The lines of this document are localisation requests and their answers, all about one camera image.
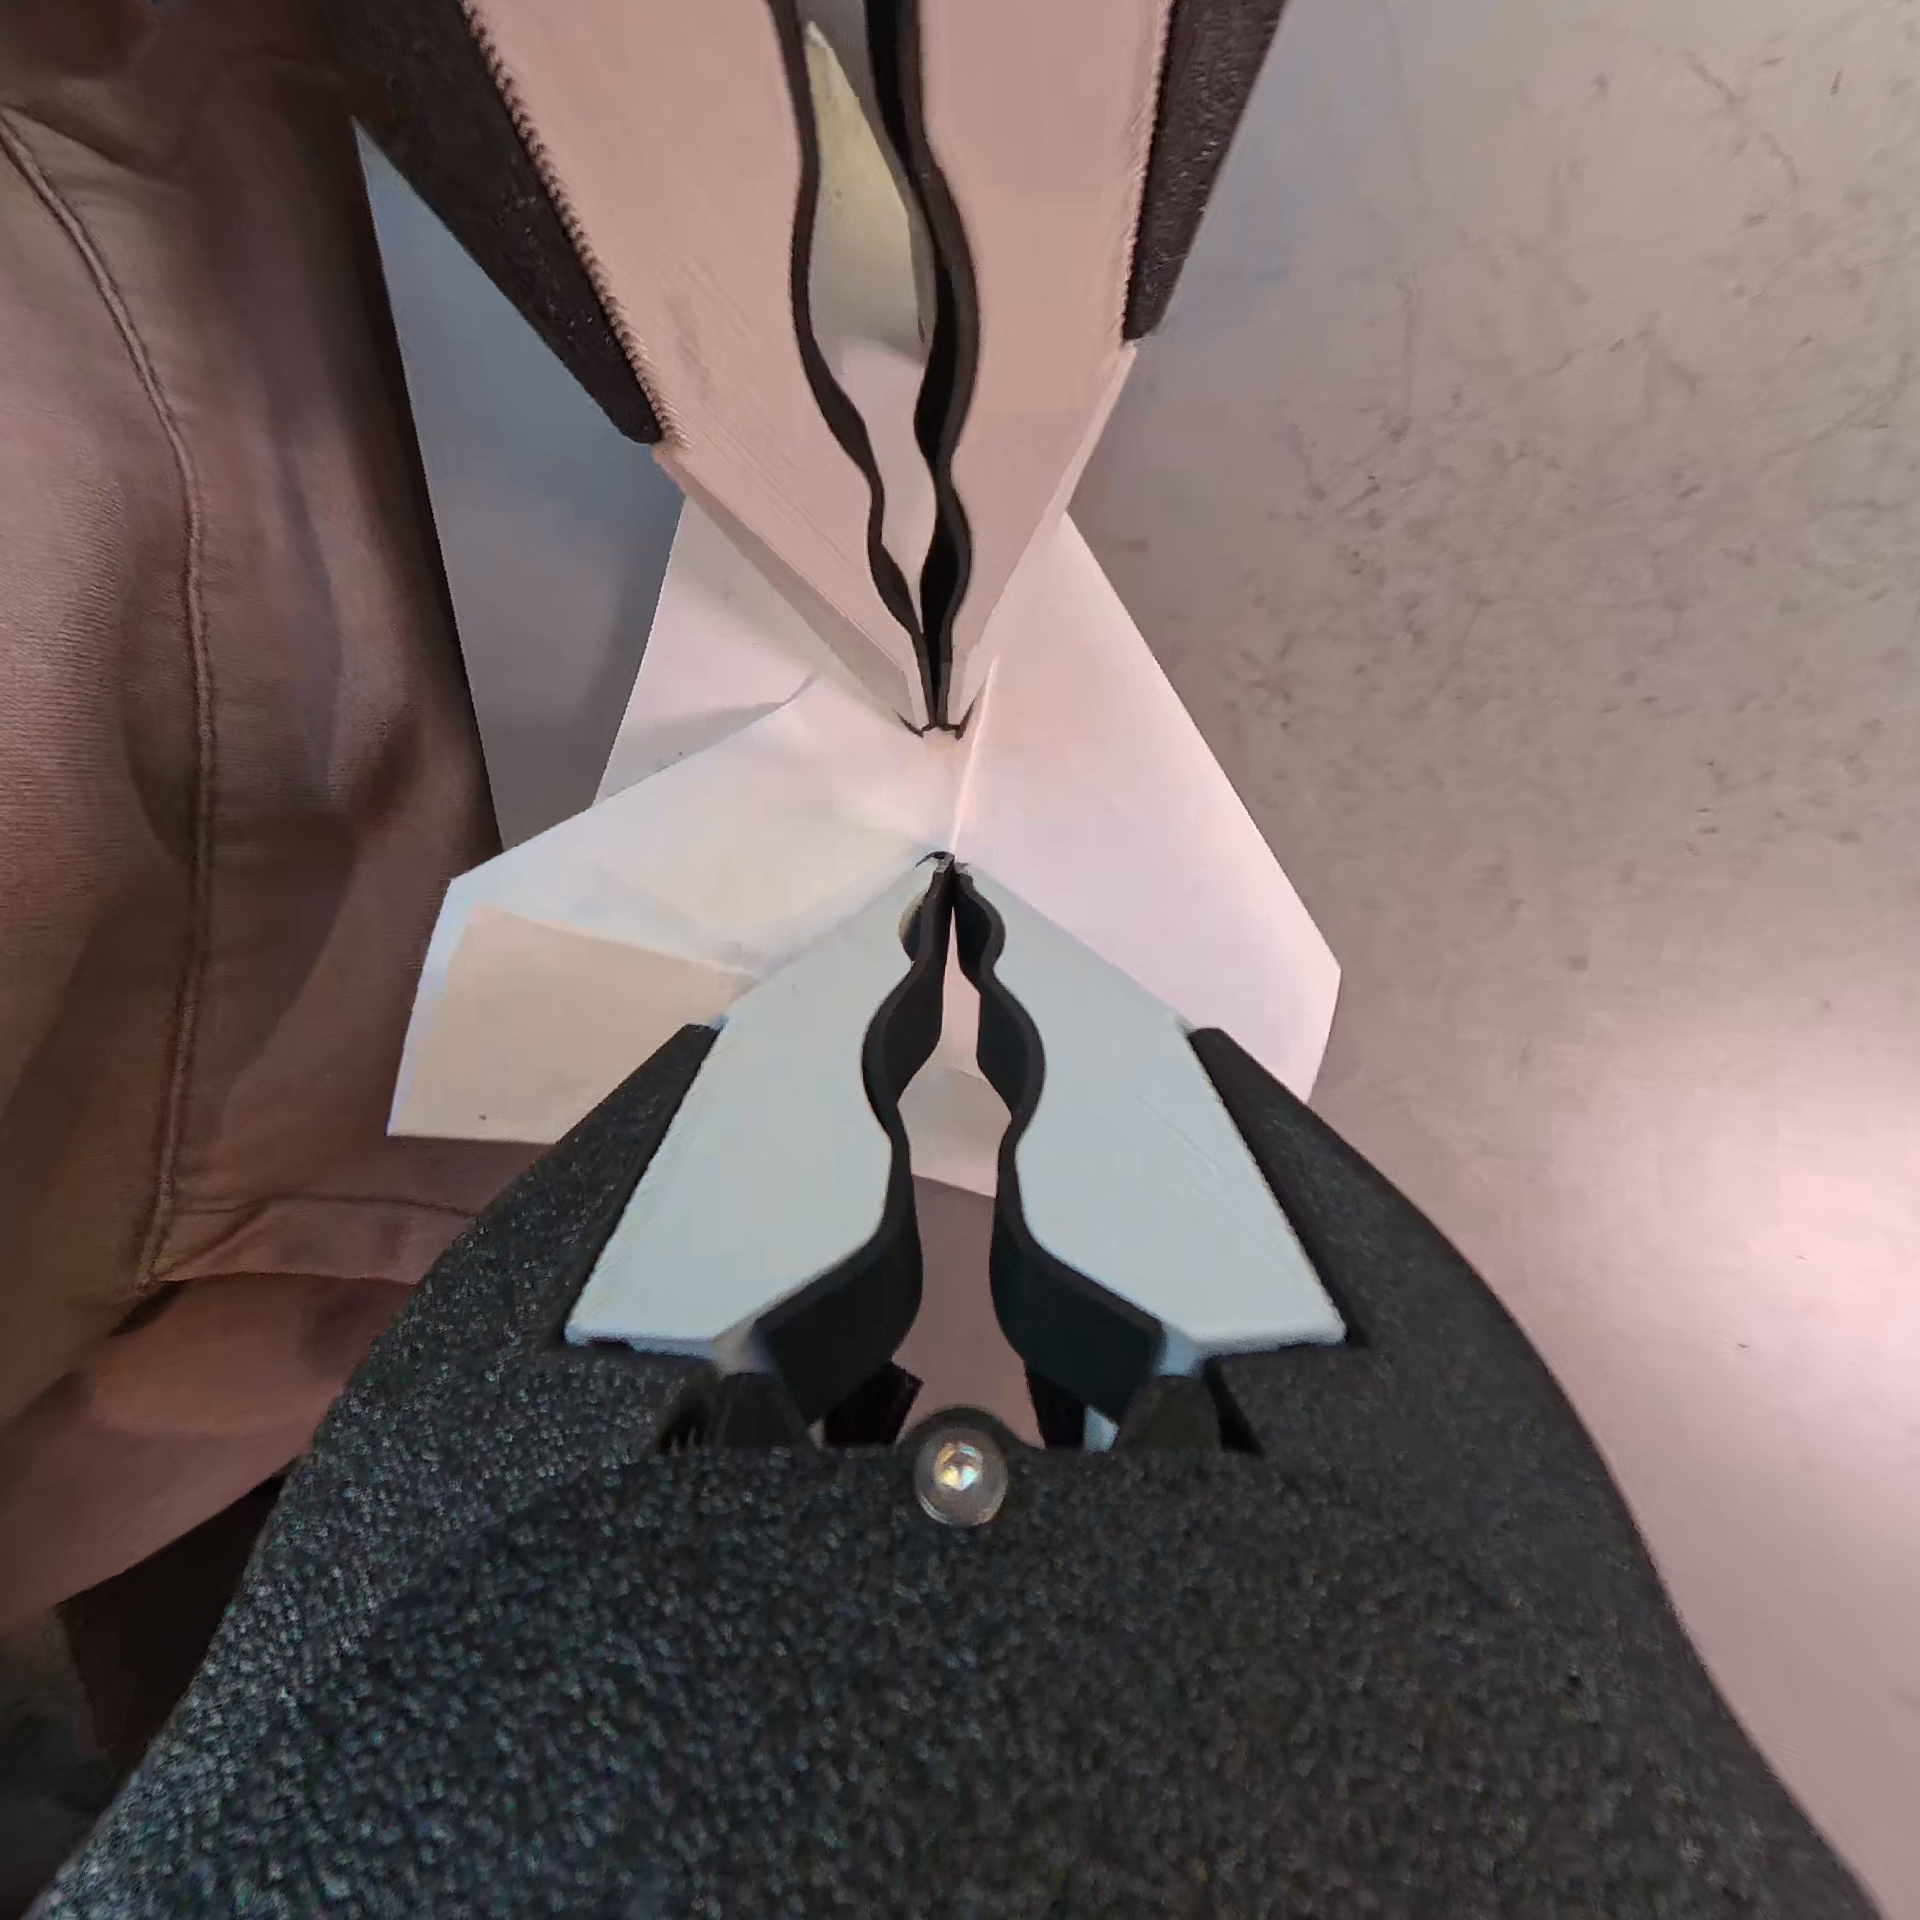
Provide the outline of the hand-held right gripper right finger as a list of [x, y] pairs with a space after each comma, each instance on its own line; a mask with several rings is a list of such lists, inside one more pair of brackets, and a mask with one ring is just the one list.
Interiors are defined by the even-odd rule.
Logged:
[[975, 1058], [1008, 1110], [991, 1298], [1045, 1446], [1252, 1446], [1233, 1358], [1350, 1326], [1194, 1032], [982, 866], [958, 870]]

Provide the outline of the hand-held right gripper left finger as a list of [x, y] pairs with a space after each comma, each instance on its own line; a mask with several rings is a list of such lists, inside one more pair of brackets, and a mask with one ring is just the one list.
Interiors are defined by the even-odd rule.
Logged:
[[903, 1094], [943, 1032], [951, 884], [912, 863], [718, 1020], [572, 1347], [766, 1374], [807, 1427], [894, 1364], [924, 1276]]

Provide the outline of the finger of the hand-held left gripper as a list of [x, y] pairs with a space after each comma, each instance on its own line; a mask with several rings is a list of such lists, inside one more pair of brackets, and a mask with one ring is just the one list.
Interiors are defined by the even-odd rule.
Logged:
[[968, 721], [998, 611], [1134, 364], [1131, 272], [1168, 2], [869, 2], [879, 115], [929, 253], [914, 434], [927, 723]]
[[898, 721], [929, 664], [810, 312], [820, 152], [792, 2], [470, 2], [470, 34], [654, 404], [659, 463]]

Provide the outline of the white paper sheet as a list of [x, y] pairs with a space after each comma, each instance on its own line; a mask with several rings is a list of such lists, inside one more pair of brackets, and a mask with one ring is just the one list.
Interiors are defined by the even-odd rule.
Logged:
[[[868, 2], [796, 9], [820, 152], [812, 328], [873, 438], [883, 547], [918, 614], [929, 253], [880, 126]], [[726, 1011], [932, 851], [1312, 1092], [1338, 966], [1073, 527], [1078, 482], [1002, 600], [1008, 641], [968, 721], [916, 732], [659, 471], [676, 533], [643, 556], [659, 589], [633, 677], [614, 681], [606, 769], [591, 803], [451, 884], [396, 1136], [558, 1140], [678, 1027]]]

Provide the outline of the person's beige sweatshirt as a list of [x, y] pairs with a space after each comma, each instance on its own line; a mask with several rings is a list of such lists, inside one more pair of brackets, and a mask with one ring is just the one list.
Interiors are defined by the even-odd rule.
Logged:
[[496, 851], [308, 2], [2, 6], [2, 1630], [308, 1442], [514, 1173], [388, 1132]]

